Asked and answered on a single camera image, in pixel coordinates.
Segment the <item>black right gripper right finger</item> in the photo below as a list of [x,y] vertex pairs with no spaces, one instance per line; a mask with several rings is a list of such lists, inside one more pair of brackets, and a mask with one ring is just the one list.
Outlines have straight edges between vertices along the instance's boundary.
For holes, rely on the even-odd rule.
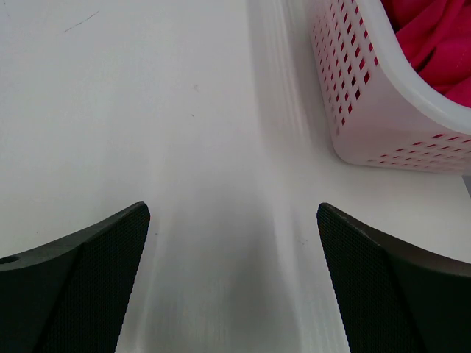
[[317,225],[351,352],[469,352],[470,264],[328,203]]

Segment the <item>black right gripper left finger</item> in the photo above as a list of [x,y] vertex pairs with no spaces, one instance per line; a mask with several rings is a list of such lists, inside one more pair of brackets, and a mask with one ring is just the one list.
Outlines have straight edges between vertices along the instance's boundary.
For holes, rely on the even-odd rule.
[[137,202],[1,259],[2,352],[114,352],[150,223]]

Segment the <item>magenta pink t-shirt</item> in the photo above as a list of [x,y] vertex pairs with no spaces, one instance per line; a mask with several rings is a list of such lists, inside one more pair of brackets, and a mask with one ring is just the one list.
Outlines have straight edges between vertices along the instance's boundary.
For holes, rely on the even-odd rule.
[[397,41],[419,76],[457,104],[470,106],[470,2],[383,1]]

